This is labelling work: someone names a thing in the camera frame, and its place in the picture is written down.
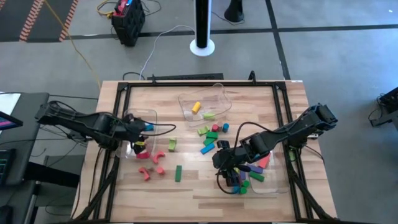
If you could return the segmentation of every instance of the black metal frame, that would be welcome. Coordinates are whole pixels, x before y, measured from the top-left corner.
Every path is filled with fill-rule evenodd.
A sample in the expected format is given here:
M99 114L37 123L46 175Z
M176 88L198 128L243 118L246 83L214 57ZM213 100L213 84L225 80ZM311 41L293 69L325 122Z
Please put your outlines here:
M279 96L278 96L278 90L282 92L283 95L283 101L287 113L287 119L288 122L292 121L292 112L290 110L290 103L289 103L289 97L287 95L287 89L286 89L286 84L285 82L259 82L256 80L256 76L254 72L252 72L249 76L249 79L252 80L251 82L226 82L226 81L213 81L213 82L202 82L202 81L197 81L197 82L157 82L156 80L153 80L152 82L145 82L145 83L128 83L128 82L122 82L118 84L118 89L115 97L115 103L114 103L114 109L113 113L115 115L118 115L118 108L121 100L121 95L122 92L126 92L126 96L124 98L124 104L123 104L123 112L125 112L128 109L129 106L129 100L130 100L130 95L131 95L131 90L134 87L147 87L147 86L212 86L215 83L220 83L224 86L269 86L272 88L272 92L274 95L274 101L275 101L275 108L276 108L276 113L277 113L277 119L279 126L284 125L283 117L282 117L282 110L280 107L280 101L279 101ZM285 163L286 165L290 163L289 159L289 145L287 142L283 143L284 147L284 154L285 154ZM110 157L111 157L111 152L106 151L104 161L103 161L103 168L101 171L101 178L99 182L99 186L102 186L104 184L104 180L106 177L106 174L108 173L108 166L110 162ZM297 158L297 172L300 180L303 182L304 186L307 186L305 183L305 175L303 171L303 165L301 158L298 154L296 154ZM113 168L116 168L116 173L119 168L119 158L115 157L114 158L114 164ZM299 205L299 199L297 197L297 191L295 188L295 184L292 178L289 177L289 184L290 184L290 193L292 196L292 203L293 203L293 208L294 208L294 214L295 214L295 219L296 221L300 220L301 214L300 214L300 205ZM113 198L114 198L114 191L115 191L115 186L116 186L116 176L115 178L111 181L110 183L110 188L109 188L109 195L108 195L108 200L107 200L107 205L106 205L106 213L105 213L105 219L110 220L111 218L111 213L112 213L112 205L113 205ZM307 213L307 218L313 219L312 215L312 209L309 206L307 200L304 200L305 202L305 209ZM99 219L99 213L100 213L100 206L101 206L101 201L96 205L95 212L94 212L94 219Z

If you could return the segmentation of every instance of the wooden table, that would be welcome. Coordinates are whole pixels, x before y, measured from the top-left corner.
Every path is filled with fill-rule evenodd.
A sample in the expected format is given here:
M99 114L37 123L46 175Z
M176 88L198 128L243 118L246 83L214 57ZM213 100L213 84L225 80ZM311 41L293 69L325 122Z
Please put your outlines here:
M97 111L112 112L116 87L118 82L104 82L99 96ZM286 81L289 101L294 119L308 108L308 101L302 82ZM141 162L122 159L119 166L118 181L114 195L112 222L282 222L294 221L294 211L290 192L284 194L255 194L252 189L246 195L224 194L216 185L215 173L211 157L216 149L202 155L204 137L199 137L197 128L189 128L184 120L177 97L181 93L190 93L203 87L139 87L132 89L129 108L156 110L160 123L177 125L175 131L157 137L157 150L164 151L165 158L161 158L161 165L165 176L151 173L151 180L145 182L138 168ZM269 87L225 87L232 101L232 108L226 116L225 122L230 125L226 134L220 134L219 139L233 142L238 126L245 121L254 121L270 129L278 127L272 90ZM118 114L122 114L123 99ZM255 126L245 126L240 134L243 138L260 131ZM168 152L169 138L177 138L176 152ZM317 141L308 141L308 145L320 152ZM274 150L274 160L270 169L282 169L278 176L270 177L278 181L277 186L285 191L283 186L285 170L277 163L282 158L280 146ZM81 195L76 215L87 206L93 180L93 169L98 146L95 142L88 145L85 162L81 172ZM100 179L103 153L100 157L95 176L93 194ZM328 180L322 160L303 149L302 162L307 178L309 191L325 209L335 217L335 206L331 197ZM176 165L182 165L182 181L175 182ZM257 190L266 190L258 183L253 186ZM301 205L302 195L298 191ZM101 204L101 215L104 217L105 201L108 193L104 194ZM305 216L304 206L300 206L302 216Z

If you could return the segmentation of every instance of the red triangle block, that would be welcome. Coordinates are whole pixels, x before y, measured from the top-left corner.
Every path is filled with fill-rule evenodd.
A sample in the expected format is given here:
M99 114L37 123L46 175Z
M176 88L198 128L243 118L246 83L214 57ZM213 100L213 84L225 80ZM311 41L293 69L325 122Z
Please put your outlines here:
M268 156L266 156L266 157L260 159L260 160L257 162L257 166L259 166L259 167L265 169L265 168L267 167L268 163L269 163L269 158L270 158L270 156L271 156L271 153L269 153Z

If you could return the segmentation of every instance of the monitor screen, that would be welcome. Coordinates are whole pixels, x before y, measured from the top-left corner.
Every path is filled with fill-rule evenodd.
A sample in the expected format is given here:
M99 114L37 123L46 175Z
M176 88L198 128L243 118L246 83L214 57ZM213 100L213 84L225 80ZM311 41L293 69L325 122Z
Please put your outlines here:
M0 111L0 131L22 126L24 123Z

